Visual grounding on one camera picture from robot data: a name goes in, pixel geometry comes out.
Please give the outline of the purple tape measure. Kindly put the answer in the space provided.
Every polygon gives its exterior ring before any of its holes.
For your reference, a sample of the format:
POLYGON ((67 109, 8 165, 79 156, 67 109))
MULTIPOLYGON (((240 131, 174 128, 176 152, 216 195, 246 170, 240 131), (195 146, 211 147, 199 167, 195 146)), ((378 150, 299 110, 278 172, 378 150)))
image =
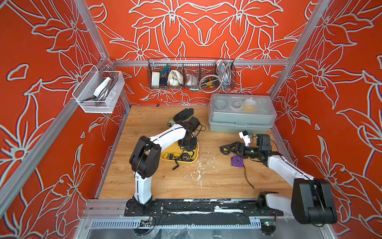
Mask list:
POLYGON ((244 165, 244 159, 241 158, 240 156, 237 156, 237 155, 233 156, 232 159, 231 159, 231 166, 237 167, 237 168, 243 168, 243 170, 244 170, 244 177, 245 177, 246 182, 250 185, 250 187, 252 189, 254 189, 254 186, 248 180, 246 168, 245 168, 245 165, 244 165))

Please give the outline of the yellow black tape measure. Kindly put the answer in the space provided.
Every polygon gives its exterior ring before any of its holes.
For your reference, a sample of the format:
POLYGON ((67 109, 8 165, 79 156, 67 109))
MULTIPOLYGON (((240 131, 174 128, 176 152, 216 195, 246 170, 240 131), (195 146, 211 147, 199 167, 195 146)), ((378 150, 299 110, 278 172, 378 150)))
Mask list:
POLYGON ((181 154, 179 153, 166 152, 164 154, 164 159, 167 159, 167 160, 178 160, 180 157, 181 157, 181 154))

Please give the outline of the black round tape measure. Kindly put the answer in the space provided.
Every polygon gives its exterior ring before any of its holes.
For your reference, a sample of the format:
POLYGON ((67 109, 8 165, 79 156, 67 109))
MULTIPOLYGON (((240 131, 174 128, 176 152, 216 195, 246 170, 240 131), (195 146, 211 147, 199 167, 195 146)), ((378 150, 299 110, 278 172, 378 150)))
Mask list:
POLYGON ((179 162, 187 162, 187 163, 191 163, 191 162, 194 162, 195 160, 192 159, 192 156, 188 153, 182 153, 181 154, 181 157, 178 159, 178 160, 174 160, 175 163, 176 163, 176 166, 172 169, 172 170, 176 170, 177 168, 179 168, 179 162))

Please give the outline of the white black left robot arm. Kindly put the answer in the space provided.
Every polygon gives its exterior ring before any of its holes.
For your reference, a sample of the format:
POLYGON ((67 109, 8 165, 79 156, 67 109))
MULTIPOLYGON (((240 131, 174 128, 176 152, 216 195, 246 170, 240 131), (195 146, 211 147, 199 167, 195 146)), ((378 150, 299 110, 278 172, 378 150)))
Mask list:
POLYGON ((134 203, 144 207, 152 200, 152 176, 161 158, 176 164, 196 160, 199 134, 194 132, 201 132, 202 128, 197 118, 190 117, 188 121, 177 121, 156 136, 139 138, 129 160, 135 180, 134 203))

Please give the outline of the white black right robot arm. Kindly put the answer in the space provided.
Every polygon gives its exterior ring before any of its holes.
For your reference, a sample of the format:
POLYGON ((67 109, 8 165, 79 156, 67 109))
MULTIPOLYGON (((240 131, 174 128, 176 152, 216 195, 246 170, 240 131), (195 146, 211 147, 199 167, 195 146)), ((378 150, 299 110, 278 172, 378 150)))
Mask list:
POLYGON ((239 136, 242 142, 223 145, 220 152, 224 155, 233 153, 241 160, 250 159, 262 163, 292 187, 291 197, 276 192, 261 192, 257 199, 258 208, 293 215, 303 225, 320 227, 338 222, 332 189, 326 180, 305 173, 287 161, 281 153, 274 151, 268 134, 252 135, 243 131, 239 136))

